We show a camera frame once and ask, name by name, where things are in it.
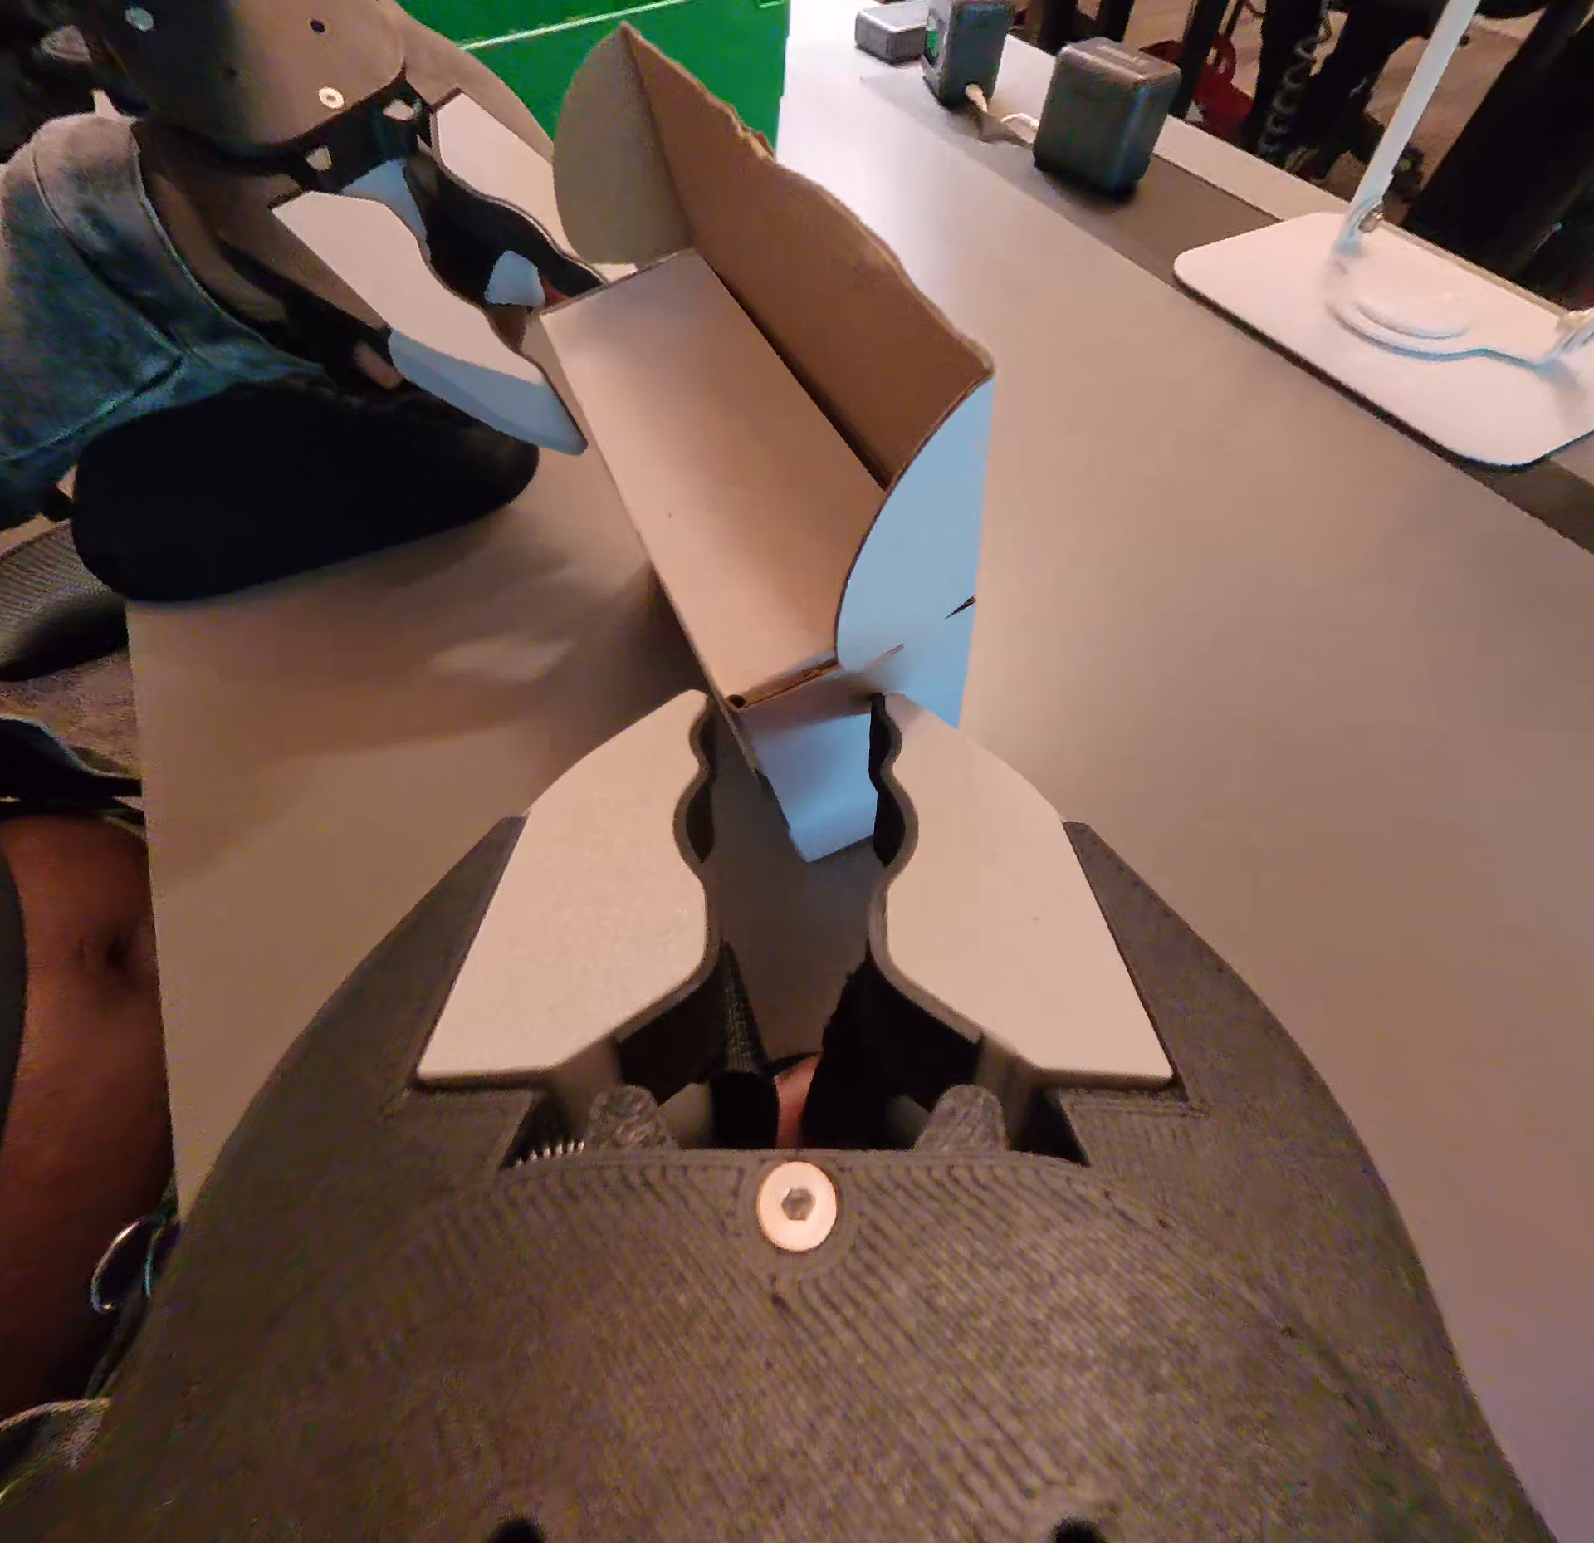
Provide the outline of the grey charger with green light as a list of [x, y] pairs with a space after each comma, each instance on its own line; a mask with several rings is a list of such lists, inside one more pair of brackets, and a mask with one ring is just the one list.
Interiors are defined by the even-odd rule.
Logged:
[[926, 0], [921, 74], [941, 107], [963, 107], [968, 88], [990, 97], [1011, 23], [1011, 0]]

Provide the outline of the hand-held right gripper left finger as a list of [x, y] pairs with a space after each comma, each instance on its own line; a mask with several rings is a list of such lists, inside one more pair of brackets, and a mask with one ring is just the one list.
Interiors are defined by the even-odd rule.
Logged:
[[722, 951], [687, 813], [709, 699], [682, 690], [528, 807], [415, 1066], [425, 1086], [687, 1086]]

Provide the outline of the person's left forearm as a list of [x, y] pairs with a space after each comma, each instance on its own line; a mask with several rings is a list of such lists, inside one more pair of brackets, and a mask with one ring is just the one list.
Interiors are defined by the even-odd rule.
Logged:
[[121, 117], [43, 122], [2, 172], [2, 524], [93, 440], [234, 385], [310, 375], [178, 255]]

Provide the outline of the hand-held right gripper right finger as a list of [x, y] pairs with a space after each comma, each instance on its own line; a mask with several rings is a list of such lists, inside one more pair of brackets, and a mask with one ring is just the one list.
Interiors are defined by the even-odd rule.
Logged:
[[1024, 775], [902, 694], [877, 699], [882, 857], [868, 951], [971, 1048], [986, 1089], [1164, 1089], [1175, 1067], [1066, 820]]

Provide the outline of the large grey charger cube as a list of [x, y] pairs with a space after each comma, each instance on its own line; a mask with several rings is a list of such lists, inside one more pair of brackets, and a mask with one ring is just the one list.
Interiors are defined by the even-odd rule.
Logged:
[[1046, 176], [1124, 197], [1147, 172], [1180, 89], [1177, 64], [1092, 36], [1054, 58], [1031, 156]]

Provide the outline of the white cardboard box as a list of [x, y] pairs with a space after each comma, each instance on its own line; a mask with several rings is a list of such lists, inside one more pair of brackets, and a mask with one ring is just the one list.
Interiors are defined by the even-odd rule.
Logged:
[[993, 362], [633, 24], [568, 86], [556, 207], [628, 277], [543, 313], [697, 664], [805, 860], [873, 827], [868, 710], [958, 724]]

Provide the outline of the small flat grey charger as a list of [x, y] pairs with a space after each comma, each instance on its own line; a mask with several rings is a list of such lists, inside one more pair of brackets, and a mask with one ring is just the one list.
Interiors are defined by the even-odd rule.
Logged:
[[873, 1], [853, 18], [853, 44], [887, 64], [918, 61], [925, 51], [930, 0]]

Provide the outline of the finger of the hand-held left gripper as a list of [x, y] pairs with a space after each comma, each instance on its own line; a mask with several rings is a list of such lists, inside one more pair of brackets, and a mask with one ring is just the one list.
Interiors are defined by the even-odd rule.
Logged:
[[470, 187], [435, 157], [388, 157], [339, 192], [397, 214], [430, 269], [473, 303], [540, 310], [606, 285], [538, 217]]
[[397, 210], [370, 197], [302, 192], [274, 217], [367, 303], [412, 385], [538, 448], [581, 455], [588, 438], [548, 375], [430, 267]]

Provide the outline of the grey desk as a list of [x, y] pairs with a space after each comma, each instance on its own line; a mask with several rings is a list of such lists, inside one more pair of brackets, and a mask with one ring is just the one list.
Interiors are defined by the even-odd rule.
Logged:
[[[1591, 1539], [1587, 446], [1503, 496], [1187, 297], [1328, 210], [1169, 129], [1154, 210], [968, 137], [792, 0], [779, 157], [993, 355], [963, 722], [1244, 976], [1413, 1235], [1484, 1413]], [[465, 531], [129, 616], [193, 1192], [292, 1039], [503, 815], [694, 680], [593, 453]]]

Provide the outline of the white sign stand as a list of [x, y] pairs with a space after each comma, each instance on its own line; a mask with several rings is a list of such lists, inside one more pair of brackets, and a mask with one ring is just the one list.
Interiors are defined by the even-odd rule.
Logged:
[[1592, 315], [1385, 224], [1401, 152], [1483, 0], [1446, 0], [1343, 215], [1187, 249], [1174, 277], [1406, 431], [1521, 468], [1592, 431]]

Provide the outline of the black wrist rest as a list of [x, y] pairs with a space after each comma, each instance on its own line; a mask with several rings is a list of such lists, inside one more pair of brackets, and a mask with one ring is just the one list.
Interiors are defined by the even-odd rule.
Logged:
[[425, 391], [284, 378], [96, 436], [70, 524], [109, 589], [191, 602], [473, 524], [516, 499], [540, 458]]

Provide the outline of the green plastic bin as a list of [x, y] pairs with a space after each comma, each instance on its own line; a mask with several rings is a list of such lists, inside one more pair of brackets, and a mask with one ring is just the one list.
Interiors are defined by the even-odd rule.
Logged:
[[448, 91], [473, 88], [493, 111], [518, 104], [551, 137], [563, 101], [588, 54], [621, 24], [730, 107], [742, 124], [775, 146], [787, 76], [790, 0], [390, 0], [410, 19], [468, 54], [422, 59], [427, 79], [448, 76]]

